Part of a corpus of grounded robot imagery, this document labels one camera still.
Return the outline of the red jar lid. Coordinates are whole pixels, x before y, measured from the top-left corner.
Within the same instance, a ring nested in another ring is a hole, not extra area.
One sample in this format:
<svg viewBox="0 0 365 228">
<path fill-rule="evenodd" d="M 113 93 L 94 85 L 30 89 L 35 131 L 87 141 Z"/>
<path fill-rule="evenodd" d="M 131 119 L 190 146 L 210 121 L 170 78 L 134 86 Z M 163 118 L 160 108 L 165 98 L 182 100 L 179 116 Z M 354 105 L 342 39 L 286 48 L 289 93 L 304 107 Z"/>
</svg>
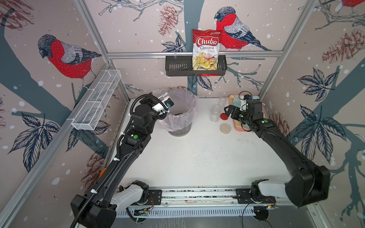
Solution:
<svg viewBox="0 0 365 228">
<path fill-rule="evenodd" d="M 228 116 L 225 114 L 225 113 L 222 113 L 221 115 L 220 115 L 220 118 L 222 119 L 222 120 L 228 120 Z"/>
</svg>

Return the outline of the jar with red lid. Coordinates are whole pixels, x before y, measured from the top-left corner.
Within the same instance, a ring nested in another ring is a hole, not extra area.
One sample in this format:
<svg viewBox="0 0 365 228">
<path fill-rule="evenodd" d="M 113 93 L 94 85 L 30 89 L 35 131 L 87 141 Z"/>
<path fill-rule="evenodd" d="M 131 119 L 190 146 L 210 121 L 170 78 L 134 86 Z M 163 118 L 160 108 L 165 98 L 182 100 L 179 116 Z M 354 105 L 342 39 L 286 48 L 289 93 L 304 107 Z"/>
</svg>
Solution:
<svg viewBox="0 0 365 228">
<path fill-rule="evenodd" d="M 218 105 L 214 105 L 210 109 L 210 120 L 214 123 L 220 120 L 221 108 Z"/>
</svg>

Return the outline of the beige jar lid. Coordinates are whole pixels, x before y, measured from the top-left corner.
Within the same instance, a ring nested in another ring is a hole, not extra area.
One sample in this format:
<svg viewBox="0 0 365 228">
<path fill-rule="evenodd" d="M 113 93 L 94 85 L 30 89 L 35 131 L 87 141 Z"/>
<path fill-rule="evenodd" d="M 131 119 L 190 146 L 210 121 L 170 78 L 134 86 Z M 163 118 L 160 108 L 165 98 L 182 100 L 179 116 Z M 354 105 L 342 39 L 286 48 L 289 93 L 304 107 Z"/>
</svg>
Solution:
<svg viewBox="0 0 365 228">
<path fill-rule="evenodd" d="M 229 134 L 232 130 L 232 127 L 227 124 L 227 123 L 223 123 L 220 125 L 220 132 L 223 134 Z"/>
</svg>

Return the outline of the clear plastic mung bean jar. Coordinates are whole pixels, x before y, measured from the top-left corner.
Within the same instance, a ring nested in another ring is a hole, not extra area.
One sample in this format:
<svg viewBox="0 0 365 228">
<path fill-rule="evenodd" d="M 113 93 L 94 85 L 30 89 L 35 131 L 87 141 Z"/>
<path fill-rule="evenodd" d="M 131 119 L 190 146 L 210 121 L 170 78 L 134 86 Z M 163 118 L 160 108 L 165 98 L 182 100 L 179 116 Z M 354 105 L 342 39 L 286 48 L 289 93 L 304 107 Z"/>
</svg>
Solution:
<svg viewBox="0 0 365 228">
<path fill-rule="evenodd" d="M 227 102 L 228 96 L 220 96 L 218 101 L 218 106 L 224 108 Z"/>
</svg>

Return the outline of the jar with beige lid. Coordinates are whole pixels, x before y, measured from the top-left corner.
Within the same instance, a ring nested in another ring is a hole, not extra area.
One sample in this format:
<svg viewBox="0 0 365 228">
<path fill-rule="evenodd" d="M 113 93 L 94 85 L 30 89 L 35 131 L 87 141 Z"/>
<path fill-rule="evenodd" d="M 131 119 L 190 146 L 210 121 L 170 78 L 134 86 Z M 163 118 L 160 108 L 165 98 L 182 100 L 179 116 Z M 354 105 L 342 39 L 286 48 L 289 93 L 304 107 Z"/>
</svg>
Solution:
<svg viewBox="0 0 365 228">
<path fill-rule="evenodd" d="M 152 95 L 157 97 L 160 101 L 164 101 L 169 98 L 168 89 L 164 87 L 153 90 Z"/>
</svg>

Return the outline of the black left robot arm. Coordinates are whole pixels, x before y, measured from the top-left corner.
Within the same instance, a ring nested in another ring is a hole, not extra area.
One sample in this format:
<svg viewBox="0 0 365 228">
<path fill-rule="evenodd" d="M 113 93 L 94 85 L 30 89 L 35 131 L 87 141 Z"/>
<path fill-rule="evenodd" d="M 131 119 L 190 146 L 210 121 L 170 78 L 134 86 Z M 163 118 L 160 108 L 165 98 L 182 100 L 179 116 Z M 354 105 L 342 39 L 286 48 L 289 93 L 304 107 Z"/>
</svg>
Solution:
<svg viewBox="0 0 365 228">
<path fill-rule="evenodd" d="M 174 105 L 168 94 L 156 97 L 153 94 L 139 96 L 130 107 L 130 120 L 118 138 L 116 155 L 109 166 L 101 172 L 96 184 L 84 195 L 76 195 L 71 202 L 74 220 L 71 227 L 110 228 L 118 213 L 127 211 L 134 203 L 145 203 L 149 186 L 134 181 L 120 193 L 115 193 L 126 172 L 151 140 L 157 120 L 167 117 Z"/>
</svg>

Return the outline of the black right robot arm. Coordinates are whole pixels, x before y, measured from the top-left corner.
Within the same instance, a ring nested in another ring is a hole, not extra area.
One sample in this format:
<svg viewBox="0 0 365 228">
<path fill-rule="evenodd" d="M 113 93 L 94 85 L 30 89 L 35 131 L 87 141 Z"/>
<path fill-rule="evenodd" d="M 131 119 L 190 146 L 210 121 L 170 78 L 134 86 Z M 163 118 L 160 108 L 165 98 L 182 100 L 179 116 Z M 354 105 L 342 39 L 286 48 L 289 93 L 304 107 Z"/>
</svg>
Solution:
<svg viewBox="0 0 365 228">
<path fill-rule="evenodd" d="M 261 101 L 249 99 L 245 106 L 246 108 L 241 110 L 229 105 L 224 108 L 224 112 L 228 117 L 247 125 L 266 142 L 281 158 L 291 175 L 289 182 L 272 182 L 268 179 L 254 181 L 250 192 L 252 200 L 261 201 L 266 197 L 283 198 L 299 208 L 326 200 L 329 195 L 329 170 L 305 157 L 272 120 L 264 118 Z"/>
</svg>

